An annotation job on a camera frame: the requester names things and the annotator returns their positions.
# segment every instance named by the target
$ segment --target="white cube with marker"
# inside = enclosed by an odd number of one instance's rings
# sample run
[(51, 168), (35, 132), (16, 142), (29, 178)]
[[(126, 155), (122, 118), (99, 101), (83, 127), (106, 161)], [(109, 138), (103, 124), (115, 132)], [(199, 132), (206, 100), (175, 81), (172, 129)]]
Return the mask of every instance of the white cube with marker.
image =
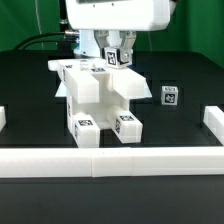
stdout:
[(178, 88), (176, 86), (162, 86), (162, 105), (177, 105)]

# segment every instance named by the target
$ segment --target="white block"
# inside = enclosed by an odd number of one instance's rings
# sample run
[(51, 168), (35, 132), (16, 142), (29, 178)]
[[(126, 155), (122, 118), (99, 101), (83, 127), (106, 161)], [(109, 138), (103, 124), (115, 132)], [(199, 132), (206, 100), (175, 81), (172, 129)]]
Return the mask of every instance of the white block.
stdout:
[(224, 172), (223, 147), (133, 150), (132, 176), (204, 175)]
[(107, 118), (122, 143), (141, 141), (143, 125), (130, 111), (113, 106), (108, 110)]
[(67, 124), (68, 124), (68, 129), (72, 133), (72, 117), (73, 117), (73, 99), (70, 91), (67, 89), (67, 98), (66, 98), (66, 103), (67, 103)]
[(176, 86), (162, 86), (162, 105), (177, 105), (178, 88)]
[(5, 108), (4, 107), (0, 107), (0, 131), (3, 129), (5, 124), (6, 124)]
[(72, 135), (79, 148), (99, 148), (100, 129), (90, 115), (73, 116)]
[(0, 178), (91, 177), (88, 149), (1, 149)]
[(92, 176), (131, 176), (132, 149), (99, 149), (92, 158)]
[(145, 78), (129, 68), (110, 69), (113, 89), (125, 99), (145, 98)]
[(65, 70), (65, 82), (77, 103), (99, 102), (99, 82), (88, 71)]
[(224, 145), (224, 113), (217, 106), (206, 106), (203, 121)]

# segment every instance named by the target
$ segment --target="black cable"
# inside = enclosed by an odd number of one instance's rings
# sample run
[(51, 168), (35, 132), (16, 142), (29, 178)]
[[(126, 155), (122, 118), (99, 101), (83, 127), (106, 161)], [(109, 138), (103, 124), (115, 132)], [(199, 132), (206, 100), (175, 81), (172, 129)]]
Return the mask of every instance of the black cable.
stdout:
[(70, 42), (75, 43), (73, 40), (39, 40), (39, 41), (33, 41), (31, 43), (26, 44), (24, 47), (21, 48), (21, 50), (25, 50), (27, 47), (33, 45), (33, 44), (40, 44), (40, 43), (60, 43), (60, 42)]
[(29, 43), (32, 40), (36, 40), (36, 39), (43, 38), (43, 37), (60, 36), (60, 35), (64, 35), (64, 34), (65, 34), (64, 32), (54, 32), (54, 33), (43, 33), (43, 34), (39, 34), (39, 35), (36, 35), (36, 36), (32, 36), (32, 37), (27, 38), (26, 40), (22, 41), (17, 46), (15, 46), (14, 50), (19, 50), (20, 47)]
[(59, 0), (60, 9), (60, 31), (68, 29), (67, 11), (65, 0)]

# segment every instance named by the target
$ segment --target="black table surface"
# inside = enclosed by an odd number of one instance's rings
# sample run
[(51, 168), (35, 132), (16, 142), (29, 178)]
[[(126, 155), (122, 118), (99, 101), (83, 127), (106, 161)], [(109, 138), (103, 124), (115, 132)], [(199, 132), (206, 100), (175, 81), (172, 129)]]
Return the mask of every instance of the black table surface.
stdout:
[[(48, 71), (57, 52), (0, 54), (0, 105), (7, 126), (0, 147), (77, 147), (67, 128), (65, 98), (55, 98), (60, 80)], [(132, 100), (130, 110), (143, 123), (142, 141), (131, 147), (220, 145), (203, 125), (205, 105), (224, 103), (224, 70), (197, 53), (138, 52), (132, 69), (142, 74), (152, 99)], [(161, 105), (162, 86), (177, 86), (177, 106)], [(122, 146), (111, 130), (101, 131), (100, 147)]]
[[(57, 74), (47, 67), (50, 59), (71, 57), (0, 53), (0, 105), (7, 117), (2, 148), (76, 147), (66, 127), (65, 99), (54, 97)], [(222, 68), (197, 53), (138, 52), (132, 69), (145, 76), (153, 98), (131, 102), (144, 131), (141, 143), (128, 146), (220, 145), (202, 120), (206, 105), (223, 109)], [(161, 105), (164, 85), (178, 87), (177, 106)], [(116, 146), (122, 145), (112, 131), (102, 131), (100, 147)], [(220, 224), (223, 189), (222, 175), (1, 179), (0, 222)]]

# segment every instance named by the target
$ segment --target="block structure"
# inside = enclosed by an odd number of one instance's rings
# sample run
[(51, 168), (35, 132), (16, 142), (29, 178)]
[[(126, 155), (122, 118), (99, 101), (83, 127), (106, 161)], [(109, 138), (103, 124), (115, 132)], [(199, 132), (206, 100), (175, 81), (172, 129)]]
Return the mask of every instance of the block structure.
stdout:
[(177, 105), (178, 88), (176, 86), (162, 86), (162, 105)]
[(112, 129), (122, 143), (141, 141), (143, 125), (129, 104), (151, 97), (144, 77), (126, 67), (108, 67), (99, 58), (53, 60), (48, 67), (64, 84), (57, 94), (66, 93), (68, 129), (79, 148), (98, 148), (105, 129)]

